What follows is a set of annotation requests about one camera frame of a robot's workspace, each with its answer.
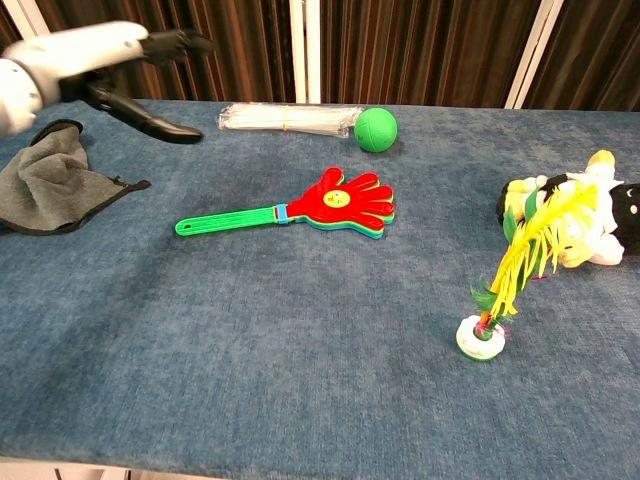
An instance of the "robotic hand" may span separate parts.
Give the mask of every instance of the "robotic hand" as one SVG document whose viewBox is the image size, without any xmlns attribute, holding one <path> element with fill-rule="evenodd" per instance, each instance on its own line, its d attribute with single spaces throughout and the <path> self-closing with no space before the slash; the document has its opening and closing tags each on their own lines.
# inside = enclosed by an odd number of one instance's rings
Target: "robotic hand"
<svg viewBox="0 0 640 480">
<path fill-rule="evenodd" d="M 113 89 L 110 72 L 132 61 L 159 64 L 189 53 L 208 55 L 213 42 L 186 30 L 153 33 L 130 22 L 109 22 L 19 41 L 0 58 L 0 138 L 33 125 L 36 113 L 82 100 L 162 141 L 197 143 L 202 133 L 151 115 Z"/>
</svg>

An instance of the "green ball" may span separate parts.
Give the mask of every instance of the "green ball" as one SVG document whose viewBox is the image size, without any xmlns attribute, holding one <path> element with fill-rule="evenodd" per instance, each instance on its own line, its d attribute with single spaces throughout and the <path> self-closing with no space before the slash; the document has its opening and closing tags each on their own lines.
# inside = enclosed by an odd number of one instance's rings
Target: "green ball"
<svg viewBox="0 0 640 480">
<path fill-rule="evenodd" d="M 396 141 L 398 124 L 389 110 L 374 107 L 360 114 L 353 131 L 363 150 L 380 153 Z"/>
</svg>

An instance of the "green plastic handle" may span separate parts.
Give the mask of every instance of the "green plastic handle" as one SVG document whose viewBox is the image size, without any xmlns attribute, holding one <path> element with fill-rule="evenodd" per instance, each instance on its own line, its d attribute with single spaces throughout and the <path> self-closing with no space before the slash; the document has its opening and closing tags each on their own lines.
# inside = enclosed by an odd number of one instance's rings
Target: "green plastic handle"
<svg viewBox="0 0 640 480">
<path fill-rule="evenodd" d="M 269 223 L 278 223 L 275 207 L 185 218 L 176 224 L 175 229 L 178 235 L 186 237 L 189 235 L 220 232 L 235 228 L 267 225 Z"/>
</svg>

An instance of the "red plastic hand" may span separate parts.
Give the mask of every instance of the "red plastic hand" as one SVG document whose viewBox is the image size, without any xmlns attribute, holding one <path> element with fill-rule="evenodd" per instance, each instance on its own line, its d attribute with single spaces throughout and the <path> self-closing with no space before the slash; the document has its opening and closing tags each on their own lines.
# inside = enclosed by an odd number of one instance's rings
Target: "red plastic hand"
<svg viewBox="0 0 640 480">
<path fill-rule="evenodd" d="M 356 223 L 380 231 L 394 215 L 393 190 L 380 185 L 378 175 L 368 172 L 342 184 L 344 175 L 329 168 L 320 181 L 287 205 L 289 217 L 306 216 L 321 224 Z"/>
</svg>

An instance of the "yellow feather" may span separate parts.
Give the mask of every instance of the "yellow feather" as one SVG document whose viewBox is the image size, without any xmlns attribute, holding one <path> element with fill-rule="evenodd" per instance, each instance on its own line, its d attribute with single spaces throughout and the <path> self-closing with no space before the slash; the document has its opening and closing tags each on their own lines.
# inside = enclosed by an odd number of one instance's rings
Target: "yellow feather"
<svg viewBox="0 0 640 480">
<path fill-rule="evenodd" d="M 551 258 L 555 273 L 558 257 L 566 255 L 569 221 L 589 226 L 595 216 L 597 187 L 576 182 L 572 191 L 556 189 L 549 199 L 540 205 L 533 217 L 516 229 L 513 240 L 500 262 L 490 290 L 496 294 L 490 314 L 515 313 L 513 305 L 517 292 L 518 276 L 524 267 L 525 282 L 535 268 L 535 260 L 541 254 L 538 274 L 544 274 Z"/>
</svg>

